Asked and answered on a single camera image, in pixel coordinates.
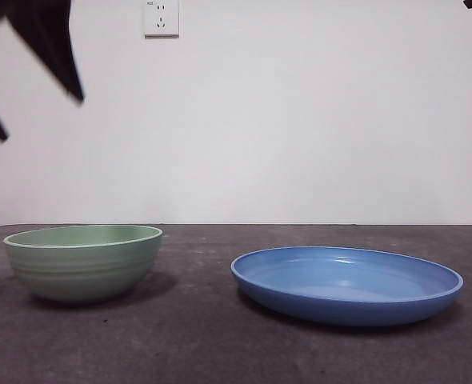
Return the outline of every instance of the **gray tabletop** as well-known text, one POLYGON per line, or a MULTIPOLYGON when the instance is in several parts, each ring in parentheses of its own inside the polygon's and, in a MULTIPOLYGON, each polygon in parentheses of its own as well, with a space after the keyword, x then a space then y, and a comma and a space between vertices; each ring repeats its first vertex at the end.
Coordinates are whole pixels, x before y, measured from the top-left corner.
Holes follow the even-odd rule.
POLYGON ((472 383, 472 226, 160 225, 153 272, 95 306, 30 296, 0 227, 0 384, 472 383), (393 251, 458 271, 464 288, 438 316, 408 326, 304 322, 238 292, 230 262, 274 246, 393 251))

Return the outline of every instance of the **bowl rim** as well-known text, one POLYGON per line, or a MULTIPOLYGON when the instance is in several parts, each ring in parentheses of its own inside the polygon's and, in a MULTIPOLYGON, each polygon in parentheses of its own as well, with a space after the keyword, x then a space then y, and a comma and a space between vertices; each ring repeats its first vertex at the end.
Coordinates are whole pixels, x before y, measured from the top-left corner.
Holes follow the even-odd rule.
POLYGON ((73 249, 73 248, 93 248, 93 247, 99 247, 99 246, 118 246, 118 245, 123 245, 123 244, 131 244, 135 242, 144 242, 146 240, 151 240, 152 238, 158 238, 163 234, 163 231, 160 230, 159 228, 156 228, 155 226, 144 226, 144 225, 139 225, 139 224, 85 224, 85 225, 77 225, 77 226, 50 226, 47 228, 39 228, 36 230, 25 230, 23 232, 17 232, 16 234, 11 234, 9 236, 6 236, 3 239, 3 243, 7 246, 16 246, 20 248, 34 248, 34 249, 73 249), (31 245, 31 244, 21 244, 18 242, 12 242, 11 238, 14 236, 18 236, 20 234, 29 234, 33 232, 40 232, 44 230, 59 230, 61 228, 84 228, 84 227, 100 227, 100 226, 132 226, 132 227, 144 227, 144 228, 151 228, 153 230, 157 230, 158 232, 156 234, 153 234, 152 236, 146 236, 144 238, 135 238, 132 240, 125 240, 122 242, 100 242, 100 243, 93 243, 93 244, 84 244, 84 245, 69 245, 69 246, 54 246, 54 245, 46 245, 46 246, 38 246, 38 245, 31 245))
POLYGON ((367 250, 367 249, 363 249, 363 248, 352 248, 352 247, 345 247, 345 246, 280 246, 280 247, 275 247, 275 248, 267 248, 267 249, 264 249, 264 250, 255 250, 255 251, 249 252, 247 254, 242 254, 241 256, 238 256, 230 264, 230 270, 237 279, 241 279, 244 282, 246 282, 248 284, 251 284, 252 286, 257 286, 257 287, 263 288, 265 290, 271 290, 273 292, 277 292, 277 293, 280 293, 280 294, 295 296, 297 298, 310 298, 310 299, 314 299, 314 300, 327 300, 327 301, 332 301, 332 302, 358 302, 358 303, 369 303, 369 304, 394 304, 394 303, 399 303, 399 302, 420 302, 420 301, 432 300, 432 299, 436 299, 436 298, 443 298, 445 296, 456 294, 463 287, 463 278, 462 278, 462 276, 460 276, 460 274, 457 273, 456 271, 452 270, 451 268, 448 268, 447 266, 443 266, 442 264, 438 264, 436 262, 431 262, 431 261, 425 260, 423 258, 415 258, 414 256, 408 256, 406 254, 396 254, 396 253, 387 252, 387 251, 384 251, 384 250, 367 250), (248 257, 252 256, 253 254, 259 254, 259 253, 269 252, 269 251, 273 251, 273 250, 288 250, 288 249, 300 249, 300 248, 323 248, 323 249, 333 249, 333 250, 362 250, 362 251, 365 251, 365 252, 376 252, 376 253, 380 253, 380 254, 387 254, 389 256, 396 256, 396 257, 401 257, 401 258, 413 259, 413 260, 419 261, 419 262, 426 262, 428 264, 431 264, 433 266, 437 266, 439 268, 442 268, 443 270, 446 270, 446 271, 450 272, 453 276, 455 276, 457 278, 458 282, 450 290, 445 290, 445 291, 440 292, 438 294, 428 294, 428 295, 424 295, 424 296, 416 296, 416 297, 412 297, 412 298, 400 298, 400 299, 392 299, 392 300, 359 300, 359 299, 351 299, 351 298, 332 298, 332 297, 329 297, 329 296, 322 296, 322 295, 315 295, 315 294, 297 294, 297 293, 294 293, 290 290, 284 290, 284 289, 281 289, 281 288, 277 288, 275 286, 269 286, 267 284, 261 284, 260 282, 253 281, 251 279, 248 279, 245 275, 239 273, 236 270, 236 264, 238 263, 238 261, 242 260, 243 258, 248 258, 248 257))

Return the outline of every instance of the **ridged bowl exterior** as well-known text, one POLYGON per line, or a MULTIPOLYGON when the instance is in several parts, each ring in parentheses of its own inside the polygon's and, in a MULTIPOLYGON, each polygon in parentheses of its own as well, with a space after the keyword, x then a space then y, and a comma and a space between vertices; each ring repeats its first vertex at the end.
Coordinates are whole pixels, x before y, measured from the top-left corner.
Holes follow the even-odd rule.
POLYGON ((4 243, 15 276, 33 294, 59 302, 96 302, 143 279, 158 254, 158 231, 152 238, 91 246, 4 243))

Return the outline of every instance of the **blue dish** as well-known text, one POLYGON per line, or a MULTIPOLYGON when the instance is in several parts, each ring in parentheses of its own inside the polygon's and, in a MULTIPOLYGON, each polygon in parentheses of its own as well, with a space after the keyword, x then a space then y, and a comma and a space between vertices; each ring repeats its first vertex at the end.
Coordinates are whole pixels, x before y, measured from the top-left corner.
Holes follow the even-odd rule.
POLYGON ((277 312, 343 326, 392 326, 435 315, 463 286, 455 271, 402 254, 330 246, 259 250, 231 266, 241 290, 277 312))

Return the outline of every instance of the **plate rim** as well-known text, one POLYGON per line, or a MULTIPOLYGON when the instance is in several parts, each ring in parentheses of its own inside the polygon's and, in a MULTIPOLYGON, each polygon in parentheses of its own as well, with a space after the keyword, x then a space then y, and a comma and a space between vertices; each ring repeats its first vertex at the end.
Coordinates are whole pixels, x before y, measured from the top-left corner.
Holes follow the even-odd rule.
POLYGON ((444 266, 442 264, 439 264, 437 262, 432 262, 430 260, 425 260, 423 258, 416 258, 414 256, 409 256, 407 254, 397 254, 394 252, 387 252, 384 250, 368 250, 364 248, 353 248, 353 247, 347 247, 347 246, 279 246, 279 247, 274 247, 274 248, 266 248, 263 250, 254 250, 252 252, 248 252, 246 254, 242 254, 238 256, 235 260, 232 261, 230 264, 230 270, 233 273, 233 275, 236 278, 239 278, 243 280, 244 282, 247 282, 253 286, 258 286, 260 288, 264 288, 266 290, 271 290, 273 292, 277 292, 280 294, 286 294, 289 296, 294 296, 297 298, 310 298, 314 300, 327 300, 327 301, 332 301, 332 302, 355 302, 355 303, 369 303, 369 304, 395 304, 395 303, 406 303, 406 302, 423 302, 423 301, 428 301, 428 300, 433 300, 436 298, 443 298, 445 296, 450 296, 452 294, 455 294, 460 291, 460 289, 463 287, 463 277, 456 272, 455 270, 452 270, 451 268, 444 266), (394 300, 358 300, 358 299, 348 299, 348 298, 331 298, 328 296, 321 296, 321 295, 315 295, 315 294, 296 294, 294 292, 288 291, 288 290, 282 290, 278 289, 272 286, 268 286, 267 284, 261 284, 257 283, 256 281, 249 280, 246 278, 244 275, 240 274, 236 270, 236 263, 240 261, 243 258, 248 258, 252 256, 253 254, 259 254, 261 252, 267 252, 267 251, 272 251, 272 250, 289 250, 289 249, 299 249, 299 248, 322 248, 322 249, 334 249, 334 250, 362 250, 365 252, 374 252, 374 253, 380 253, 380 254, 387 254, 389 256, 396 256, 396 257, 401 257, 401 258, 408 258, 408 259, 413 259, 416 261, 420 262, 426 262, 428 264, 431 264, 433 266, 442 268, 443 270, 447 270, 450 272, 453 276, 455 276, 458 280, 458 283, 456 286, 451 288, 450 290, 446 290, 444 292, 441 292, 439 294, 429 294, 425 296, 417 296, 415 298, 404 298, 404 299, 394 299, 394 300))

